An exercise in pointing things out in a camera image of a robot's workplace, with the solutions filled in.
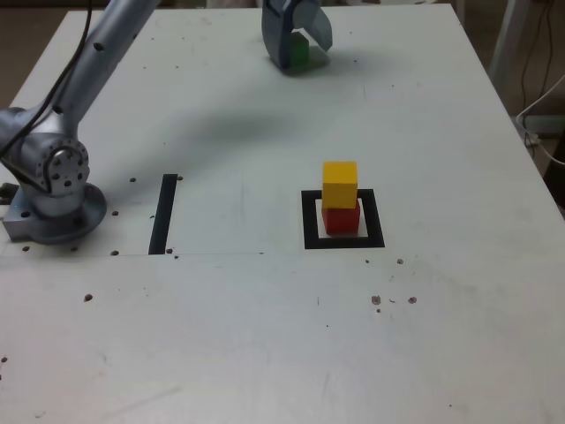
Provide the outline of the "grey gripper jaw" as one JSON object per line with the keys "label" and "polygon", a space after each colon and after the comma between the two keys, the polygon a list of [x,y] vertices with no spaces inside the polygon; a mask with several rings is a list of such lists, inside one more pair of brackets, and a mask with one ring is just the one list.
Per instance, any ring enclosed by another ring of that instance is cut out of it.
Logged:
{"label": "grey gripper jaw", "polygon": [[326,52],[333,45],[333,31],[330,20],[318,1],[298,1],[292,13],[295,29],[304,29]]}
{"label": "grey gripper jaw", "polygon": [[294,29],[294,8],[295,2],[291,0],[262,2],[262,39],[270,58],[281,70],[290,68],[290,35]]}

